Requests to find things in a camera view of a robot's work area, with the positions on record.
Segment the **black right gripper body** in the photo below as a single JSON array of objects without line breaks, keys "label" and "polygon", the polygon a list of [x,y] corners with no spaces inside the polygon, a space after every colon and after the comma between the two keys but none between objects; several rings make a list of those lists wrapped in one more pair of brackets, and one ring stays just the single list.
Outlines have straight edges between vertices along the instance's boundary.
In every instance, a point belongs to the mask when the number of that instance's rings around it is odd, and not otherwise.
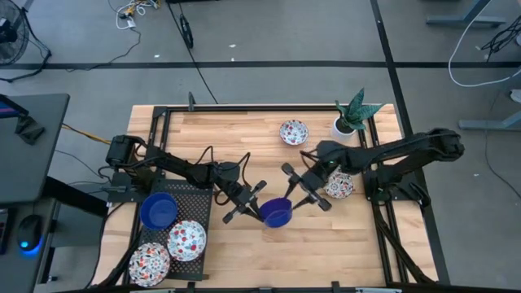
[{"label": "black right gripper body", "polygon": [[309,168],[302,176],[297,174],[289,163],[284,163],[281,169],[289,177],[288,184],[290,181],[297,182],[297,186],[305,192],[306,196],[311,195],[315,198],[318,207],[327,212],[331,209],[331,203],[317,192],[326,185],[327,179],[326,174],[319,171],[318,167],[321,167],[320,163],[316,163],[312,168]]}]

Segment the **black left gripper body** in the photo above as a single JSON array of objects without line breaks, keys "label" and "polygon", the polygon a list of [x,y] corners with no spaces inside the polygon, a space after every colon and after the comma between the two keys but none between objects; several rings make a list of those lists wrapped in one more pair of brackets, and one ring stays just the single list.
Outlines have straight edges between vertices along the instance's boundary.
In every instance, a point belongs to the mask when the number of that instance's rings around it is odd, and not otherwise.
[{"label": "black left gripper body", "polygon": [[266,187],[264,180],[259,181],[253,188],[241,185],[238,182],[238,172],[223,172],[221,174],[221,191],[235,205],[235,207],[223,217],[223,222],[228,224],[237,215],[242,215],[243,206],[250,203],[253,195],[256,195]]}]

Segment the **blue mini bowl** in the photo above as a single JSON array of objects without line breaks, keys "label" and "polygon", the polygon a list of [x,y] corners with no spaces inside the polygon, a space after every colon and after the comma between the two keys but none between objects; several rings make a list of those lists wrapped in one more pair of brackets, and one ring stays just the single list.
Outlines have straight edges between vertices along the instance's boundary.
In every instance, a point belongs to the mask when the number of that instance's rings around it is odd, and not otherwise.
[{"label": "blue mini bowl", "polygon": [[163,230],[175,222],[178,214],[176,199],[168,193],[150,195],[140,207],[142,224],[150,230]]},{"label": "blue mini bowl", "polygon": [[279,228],[292,218],[292,202],[287,198],[271,199],[260,206],[260,216],[268,228]]}]

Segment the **mandala pattern mini bowl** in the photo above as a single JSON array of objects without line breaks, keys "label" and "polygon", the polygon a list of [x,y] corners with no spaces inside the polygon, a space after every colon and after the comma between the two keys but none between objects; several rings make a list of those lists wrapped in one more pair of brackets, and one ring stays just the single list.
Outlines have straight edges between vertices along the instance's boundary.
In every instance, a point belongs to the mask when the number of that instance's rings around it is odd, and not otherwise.
[{"label": "mandala pattern mini bowl", "polygon": [[132,283],[142,287],[152,287],[167,276],[170,256],[167,248],[159,243],[144,243],[129,260],[129,276]]},{"label": "mandala pattern mini bowl", "polygon": [[347,173],[334,171],[327,180],[324,190],[333,199],[345,199],[353,191],[352,177]]}]

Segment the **red flower print mini bowl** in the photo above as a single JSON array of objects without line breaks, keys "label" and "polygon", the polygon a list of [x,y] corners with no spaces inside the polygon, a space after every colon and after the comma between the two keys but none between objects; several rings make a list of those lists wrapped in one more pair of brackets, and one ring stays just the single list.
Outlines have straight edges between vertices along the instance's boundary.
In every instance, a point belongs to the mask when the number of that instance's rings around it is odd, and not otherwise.
[{"label": "red flower print mini bowl", "polygon": [[308,140],[309,129],[300,120],[286,120],[280,126],[279,136],[286,144],[298,146]]},{"label": "red flower print mini bowl", "polygon": [[167,248],[174,260],[181,262],[196,260],[204,253],[206,244],[206,231],[197,221],[179,221],[169,231]]}]

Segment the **black perforated metal rack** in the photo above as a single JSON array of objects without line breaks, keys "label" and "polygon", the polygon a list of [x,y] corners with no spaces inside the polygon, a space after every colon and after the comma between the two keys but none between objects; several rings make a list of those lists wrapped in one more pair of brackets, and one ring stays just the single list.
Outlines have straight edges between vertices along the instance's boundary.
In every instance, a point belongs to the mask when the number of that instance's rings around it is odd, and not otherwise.
[{"label": "black perforated metal rack", "polygon": [[[159,243],[167,247],[169,231],[179,221],[193,220],[199,222],[206,234],[212,208],[212,190],[198,189],[183,180],[158,179],[152,186],[151,193],[169,194],[178,206],[177,218],[168,228],[163,230],[150,230],[142,228],[139,244]],[[194,260],[182,262],[171,258],[167,279],[186,281],[203,281],[208,276],[204,275],[204,260],[206,249]]]}]

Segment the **white plant pot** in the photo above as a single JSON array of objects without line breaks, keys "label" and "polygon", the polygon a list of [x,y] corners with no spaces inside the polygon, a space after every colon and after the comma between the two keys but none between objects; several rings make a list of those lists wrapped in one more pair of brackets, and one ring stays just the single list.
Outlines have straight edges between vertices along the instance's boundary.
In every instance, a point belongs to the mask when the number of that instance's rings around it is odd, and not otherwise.
[{"label": "white plant pot", "polygon": [[342,132],[339,127],[337,126],[337,123],[340,121],[340,118],[337,117],[333,124],[331,129],[331,136],[338,142],[347,142],[356,132],[355,129],[352,129],[348,131],[347,133]]}]

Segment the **green snake plant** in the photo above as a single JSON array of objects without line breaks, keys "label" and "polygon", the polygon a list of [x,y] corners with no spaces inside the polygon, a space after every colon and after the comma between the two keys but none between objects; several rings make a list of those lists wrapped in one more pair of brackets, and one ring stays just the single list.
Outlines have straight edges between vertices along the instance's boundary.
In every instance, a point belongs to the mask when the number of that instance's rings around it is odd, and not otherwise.
[{"label": "green snake plant", "polygon": [[339,112],[339,117],[334,126],[341,133],[365,130],[364,121],[373,117],[383,107],[383,104],[365,105],[363,103],[364,97],[365,89],[361,88],[347,106],[342,106],[338,100],[335,100],[335,107]]}]

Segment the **black desk crossbar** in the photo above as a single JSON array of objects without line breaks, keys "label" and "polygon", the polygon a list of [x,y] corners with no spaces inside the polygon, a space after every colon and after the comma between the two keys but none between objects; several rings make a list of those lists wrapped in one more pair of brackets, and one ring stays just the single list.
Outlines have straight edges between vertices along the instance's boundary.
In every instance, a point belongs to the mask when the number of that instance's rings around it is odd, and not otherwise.
[{"label": "black desk crossbar", "polygon": [[105,217],[107,215],[108,207],[106,201],[69,186],[53,177],[46,178],[43,195],[95,216]]}]

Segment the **grey desk foot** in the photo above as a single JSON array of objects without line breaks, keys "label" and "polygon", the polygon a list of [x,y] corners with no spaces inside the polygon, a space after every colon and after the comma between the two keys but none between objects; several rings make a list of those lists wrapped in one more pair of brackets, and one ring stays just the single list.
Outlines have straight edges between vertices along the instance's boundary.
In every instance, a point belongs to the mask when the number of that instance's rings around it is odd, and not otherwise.
[{"label": "grey desk foot", "polygon": [[521,111],[504,120],[460,120],[458,127],[464,130],[521,132]]},{"label": "grey desk foot", "polygon": [[495,16],[482,16],[481,14],[492,0],[474,0],[468,12],[462,15],[429,15],[426,24],[444,26],[463,26],[473,24],[488,25],[497,28],[506,23],[506,19]]}]

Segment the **black desk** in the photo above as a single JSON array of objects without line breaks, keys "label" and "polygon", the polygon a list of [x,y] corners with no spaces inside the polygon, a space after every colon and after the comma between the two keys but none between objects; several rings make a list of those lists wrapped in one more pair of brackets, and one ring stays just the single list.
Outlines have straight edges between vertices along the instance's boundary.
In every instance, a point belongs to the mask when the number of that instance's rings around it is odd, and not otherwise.
[{"label": "black desk", "polygon": [[7,97],[28,110],[46,131],[29,145],[15,134],[18,117],[0,119],[0,205],[40,197],[70,99],[68,94]]}]

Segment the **black keyboard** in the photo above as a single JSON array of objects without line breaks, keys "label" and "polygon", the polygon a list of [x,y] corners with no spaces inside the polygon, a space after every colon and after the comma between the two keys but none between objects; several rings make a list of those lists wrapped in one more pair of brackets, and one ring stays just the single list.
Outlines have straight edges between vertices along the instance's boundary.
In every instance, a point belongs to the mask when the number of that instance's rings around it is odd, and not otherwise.
[{"label": "black keyboard", "polygon": [[7,208],[0,209],[0,255],[6,253],[10,232],[10,213]]}]

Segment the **dark grey side desk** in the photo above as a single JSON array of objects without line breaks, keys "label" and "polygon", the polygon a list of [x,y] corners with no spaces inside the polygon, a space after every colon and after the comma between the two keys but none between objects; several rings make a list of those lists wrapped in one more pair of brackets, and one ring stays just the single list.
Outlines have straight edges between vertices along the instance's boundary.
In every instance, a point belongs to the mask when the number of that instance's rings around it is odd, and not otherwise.
[{"label": "dark grey side desk", "polygon": [[[42,275],[42,262],[46,258],[46,242],[56,208],[53,199],[36,203],[0,205],[10,213],[10,232],[6,253],[0,255],[0,293],[33,293]],[[36,253],[24,254],[17,244],[20,222],[29,215],[42,217],[42,241]]]}]

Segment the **black monitor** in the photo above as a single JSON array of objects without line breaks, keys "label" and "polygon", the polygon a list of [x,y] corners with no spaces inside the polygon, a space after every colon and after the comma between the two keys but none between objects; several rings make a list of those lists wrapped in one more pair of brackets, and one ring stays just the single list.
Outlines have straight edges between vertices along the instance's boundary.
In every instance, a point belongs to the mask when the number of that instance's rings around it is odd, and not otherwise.
[{"label": "black monitor", "polygon": [[28,116],[28,110],[0,94],[0,119]]}]

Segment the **black floor fan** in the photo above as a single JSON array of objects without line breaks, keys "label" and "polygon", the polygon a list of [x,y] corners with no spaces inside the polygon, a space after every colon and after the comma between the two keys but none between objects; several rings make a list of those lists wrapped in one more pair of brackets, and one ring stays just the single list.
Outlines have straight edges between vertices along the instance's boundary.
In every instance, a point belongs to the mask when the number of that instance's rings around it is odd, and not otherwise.
[{"label": "black floor fan", "polygon": [[8,67],[19,61],[29,43],[38,48],[42,62],[31,73],[17,77],[2,78],[0,81],[13,83],[28,77],[34,77],[46,68],[51,50],[36,36],[28,20],[28,11],[34,0],[24,0],[22,6],[14,0],[0,0],[0,68]]}]

